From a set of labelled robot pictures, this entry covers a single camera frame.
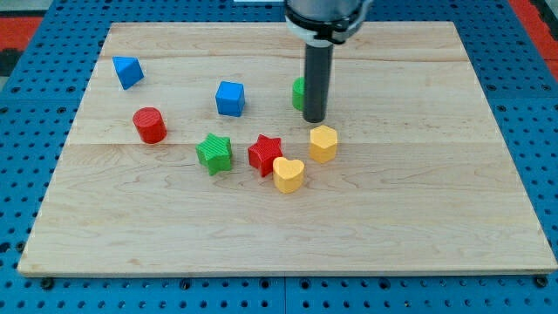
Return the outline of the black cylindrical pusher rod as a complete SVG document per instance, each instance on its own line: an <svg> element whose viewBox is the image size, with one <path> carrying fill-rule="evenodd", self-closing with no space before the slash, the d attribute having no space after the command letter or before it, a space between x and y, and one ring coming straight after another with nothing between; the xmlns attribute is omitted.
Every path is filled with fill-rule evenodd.
<svg viewBox="0 0 558 314"><path fill-rule="evenodd" d="M332 56L332 45L305 47L303 118L309 123L322 122L326 117Z"/></svg>

